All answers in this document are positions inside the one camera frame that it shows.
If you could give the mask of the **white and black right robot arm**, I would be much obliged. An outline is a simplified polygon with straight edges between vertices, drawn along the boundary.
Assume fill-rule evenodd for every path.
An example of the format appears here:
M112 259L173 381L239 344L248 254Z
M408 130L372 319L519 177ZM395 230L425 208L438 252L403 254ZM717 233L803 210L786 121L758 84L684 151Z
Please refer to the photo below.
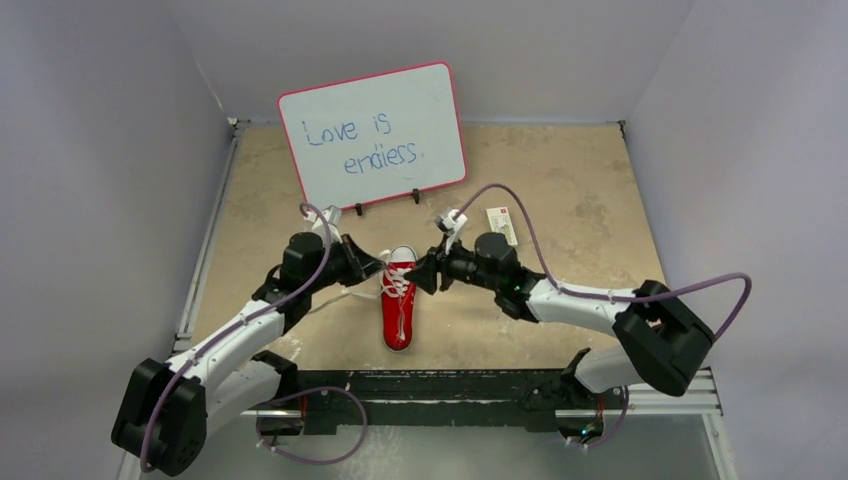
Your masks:
M558 322L609 335L616 345L577 355L561 381L564 399L584 407L613 387L646 383L680 397L713 347L713 331L668 288L647 280L635 289L603 291L554 285L523 266L500 233L480 235L472 249L441 242L405 273L430 295L455 282L493 292L508 317L534 323Z

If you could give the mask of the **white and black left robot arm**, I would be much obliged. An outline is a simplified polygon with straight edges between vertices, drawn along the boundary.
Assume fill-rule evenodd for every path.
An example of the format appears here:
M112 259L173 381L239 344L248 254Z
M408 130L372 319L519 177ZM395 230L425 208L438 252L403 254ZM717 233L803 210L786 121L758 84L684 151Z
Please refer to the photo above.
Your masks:
M281 263L229 322L182 353L134 368L112 443L136 456L143 471L174 477L193 463L208 436L242 411L266 402L289 407L298 395L297 366L267 345L310 311L314 293L358 285L384 267L347 234L331 243L316 233L293 235Z

